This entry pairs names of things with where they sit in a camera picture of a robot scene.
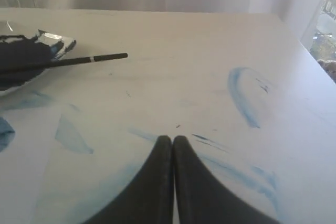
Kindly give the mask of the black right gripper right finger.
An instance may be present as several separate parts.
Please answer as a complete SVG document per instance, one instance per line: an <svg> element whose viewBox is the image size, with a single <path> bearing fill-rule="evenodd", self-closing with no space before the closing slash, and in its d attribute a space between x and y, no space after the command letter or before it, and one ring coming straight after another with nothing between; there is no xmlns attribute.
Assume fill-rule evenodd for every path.
<svg viewBox="0 0 336 224"><path fill-rule="evenodd" d="M185 136L173 141L173 164L180 223L278 223L223 186Z"/></svg>

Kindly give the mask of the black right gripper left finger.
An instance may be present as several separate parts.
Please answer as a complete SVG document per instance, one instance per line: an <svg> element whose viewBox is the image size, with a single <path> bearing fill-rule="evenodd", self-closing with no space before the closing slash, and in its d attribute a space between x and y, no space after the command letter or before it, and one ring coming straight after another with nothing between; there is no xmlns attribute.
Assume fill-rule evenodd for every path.
<svg viewBox="0 0 336 224"><path fill-rule="evenodd" d="M85 223L172 223L173 206L172 141L162 135L127 187Z"/></svg>

